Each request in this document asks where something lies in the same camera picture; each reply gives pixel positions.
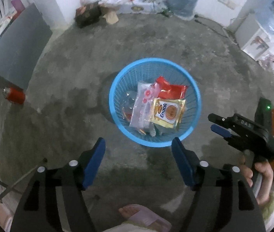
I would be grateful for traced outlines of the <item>clear zip bag red strip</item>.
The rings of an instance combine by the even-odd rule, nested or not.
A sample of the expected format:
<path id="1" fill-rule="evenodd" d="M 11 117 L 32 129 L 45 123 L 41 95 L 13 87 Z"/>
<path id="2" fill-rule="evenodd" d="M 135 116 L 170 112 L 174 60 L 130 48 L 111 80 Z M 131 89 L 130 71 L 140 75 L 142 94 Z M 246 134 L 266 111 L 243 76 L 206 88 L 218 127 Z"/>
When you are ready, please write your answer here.
<path id="1" fill-rule="evenodd" d="M 134 101 L 130 127 L 137 129 L 149 128 L 152 103 L 158 97 L 160 91 L 160 86 L 156 82 L 138 82 L 138 91 Z"/>

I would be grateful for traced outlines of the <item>yellow Enaak snack packet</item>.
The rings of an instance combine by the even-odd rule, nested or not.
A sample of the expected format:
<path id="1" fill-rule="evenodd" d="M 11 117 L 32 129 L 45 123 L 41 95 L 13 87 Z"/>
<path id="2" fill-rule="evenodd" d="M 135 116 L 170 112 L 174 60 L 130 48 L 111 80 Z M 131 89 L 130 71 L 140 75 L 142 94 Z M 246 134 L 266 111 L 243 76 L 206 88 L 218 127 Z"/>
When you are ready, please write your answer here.
<path id="1" fill-rule="evenodd" d="M 167 129 L 178 129 L 185 112 L 186 100 L 155 98 L 150 110 L 150 121 Z"/>

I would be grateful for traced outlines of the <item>red plastic wrapper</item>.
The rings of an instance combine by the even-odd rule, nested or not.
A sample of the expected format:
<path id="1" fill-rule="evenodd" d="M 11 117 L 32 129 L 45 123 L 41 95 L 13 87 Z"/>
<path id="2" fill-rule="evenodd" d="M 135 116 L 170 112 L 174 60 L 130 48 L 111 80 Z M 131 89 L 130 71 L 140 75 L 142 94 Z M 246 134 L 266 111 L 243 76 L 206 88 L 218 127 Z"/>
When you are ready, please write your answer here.
<path id="1" fill-rule="evenodd" d="M 156 83 L 161 89 L 160 93 L 158 94 L 158 98 L 166 100 L 182 100 L 185 98 L 188 86 L 170 84 L 162 76 L 156 79 Z"/>

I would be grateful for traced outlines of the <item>clear bottle blue label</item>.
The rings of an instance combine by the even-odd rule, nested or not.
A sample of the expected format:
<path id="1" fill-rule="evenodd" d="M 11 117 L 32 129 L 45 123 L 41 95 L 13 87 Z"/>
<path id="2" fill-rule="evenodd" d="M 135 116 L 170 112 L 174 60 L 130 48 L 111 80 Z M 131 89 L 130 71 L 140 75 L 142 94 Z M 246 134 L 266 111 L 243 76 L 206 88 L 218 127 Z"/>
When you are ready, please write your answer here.
<path id="1" fill-rule="evenodd" d="M 126 91 L 124 96 L 122 97 L 122 102 L 121 102 L 122 116 L 128 122 L 131 121 L 136 95 L 137 95 L 136 91 Z"/>

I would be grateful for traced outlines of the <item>blue plastic trash basket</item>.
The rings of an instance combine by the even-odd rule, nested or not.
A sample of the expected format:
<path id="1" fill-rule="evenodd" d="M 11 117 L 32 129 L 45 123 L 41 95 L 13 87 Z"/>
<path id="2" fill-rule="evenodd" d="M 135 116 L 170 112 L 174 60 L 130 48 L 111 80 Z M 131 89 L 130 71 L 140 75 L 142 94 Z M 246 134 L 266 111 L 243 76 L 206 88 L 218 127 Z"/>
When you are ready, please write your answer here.
<path id="1" fill-rule="evenodd" d="M 118 129 L 130 140 L 161 148 L 193 132 L 202 99 L 197 83 L 184 68 L 166 59 L 145 58 L 115 77 L 109 109 Z"/>

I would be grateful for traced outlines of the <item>pink slipper foot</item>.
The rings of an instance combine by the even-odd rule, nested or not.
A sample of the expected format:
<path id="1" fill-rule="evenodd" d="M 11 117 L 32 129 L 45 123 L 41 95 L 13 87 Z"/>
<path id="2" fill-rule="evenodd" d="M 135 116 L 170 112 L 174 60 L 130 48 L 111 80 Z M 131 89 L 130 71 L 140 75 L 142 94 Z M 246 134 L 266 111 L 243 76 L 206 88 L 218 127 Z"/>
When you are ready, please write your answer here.
<path id="1" fill-rule="evenodd" d="M 139 204 L 129 204 L 119 208 L 121 216 L 131 225 L 152 231 L 170 231 L 172 225 L 155 212 Z"/>

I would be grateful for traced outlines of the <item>white small cabinet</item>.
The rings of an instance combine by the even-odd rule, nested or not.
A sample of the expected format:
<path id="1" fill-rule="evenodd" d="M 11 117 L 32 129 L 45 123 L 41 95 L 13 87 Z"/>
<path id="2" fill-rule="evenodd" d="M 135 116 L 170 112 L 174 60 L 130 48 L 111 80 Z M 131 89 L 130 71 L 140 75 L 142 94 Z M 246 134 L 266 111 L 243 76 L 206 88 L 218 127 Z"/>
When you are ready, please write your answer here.
<path id="1" fill-rule="evenodd" d="M 240 49 L 254 61 L 258 61 L 274 46 L 271 35 L 262 28 L 255 14 L 249 14 L 244 19 L 235 32 L 235 38 Z"/>

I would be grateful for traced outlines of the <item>red cylinder can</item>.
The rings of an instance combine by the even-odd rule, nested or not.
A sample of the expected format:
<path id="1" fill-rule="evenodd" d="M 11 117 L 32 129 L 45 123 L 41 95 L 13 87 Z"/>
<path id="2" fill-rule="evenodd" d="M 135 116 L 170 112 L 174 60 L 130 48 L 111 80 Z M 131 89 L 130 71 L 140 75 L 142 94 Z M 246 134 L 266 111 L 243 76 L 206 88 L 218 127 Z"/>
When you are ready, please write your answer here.
<path id="1" fill-rule="evenodd" d="M 11 103 L 19 105 L 22 105 L 26 99 L 26 95 L 23 91 L 18 91 L 12 87 L 5 87 L 3 89 L 3 96 Z"/>

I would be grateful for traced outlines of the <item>dark grey side table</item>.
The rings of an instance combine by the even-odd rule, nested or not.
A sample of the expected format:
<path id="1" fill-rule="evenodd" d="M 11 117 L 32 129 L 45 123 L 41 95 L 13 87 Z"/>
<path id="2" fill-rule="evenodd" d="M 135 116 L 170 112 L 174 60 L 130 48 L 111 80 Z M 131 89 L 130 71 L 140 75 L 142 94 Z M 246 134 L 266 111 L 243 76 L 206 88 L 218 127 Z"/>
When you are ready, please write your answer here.
<path id="1" fill-rule="evenodd" d="M 52 31 L 30 4 L 0 38 L 0 88 L 25 91 Z"/>

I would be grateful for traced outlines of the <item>dark bag on floor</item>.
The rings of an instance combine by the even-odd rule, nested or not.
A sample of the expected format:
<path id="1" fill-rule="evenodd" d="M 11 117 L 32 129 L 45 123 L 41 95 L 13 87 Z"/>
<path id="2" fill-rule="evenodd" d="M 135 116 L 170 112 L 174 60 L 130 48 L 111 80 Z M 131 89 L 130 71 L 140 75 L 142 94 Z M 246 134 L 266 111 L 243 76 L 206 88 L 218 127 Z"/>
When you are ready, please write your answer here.
<path id="1" fill-rule="evenodd" d="M 99 21 L 102 15 L 98 2 L 82 5 L 76 9 L 75 22 L 79 28 L 94 24 Z"/>

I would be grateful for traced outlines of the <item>purple cup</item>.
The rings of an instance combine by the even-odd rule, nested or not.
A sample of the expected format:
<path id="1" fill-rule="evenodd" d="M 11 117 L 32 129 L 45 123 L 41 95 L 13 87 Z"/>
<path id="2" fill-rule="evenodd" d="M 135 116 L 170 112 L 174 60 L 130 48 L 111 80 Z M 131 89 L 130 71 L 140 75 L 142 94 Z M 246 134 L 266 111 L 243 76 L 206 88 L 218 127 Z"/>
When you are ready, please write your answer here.
<path id="1" fill-rule="evenodd" d="M 11 4 L 13 5 L 14 9 L 16 9 L 18 13 L 21 13 L 22 11 L 25 10 L 25 6 L 21 0 L 12 0 Z"/>

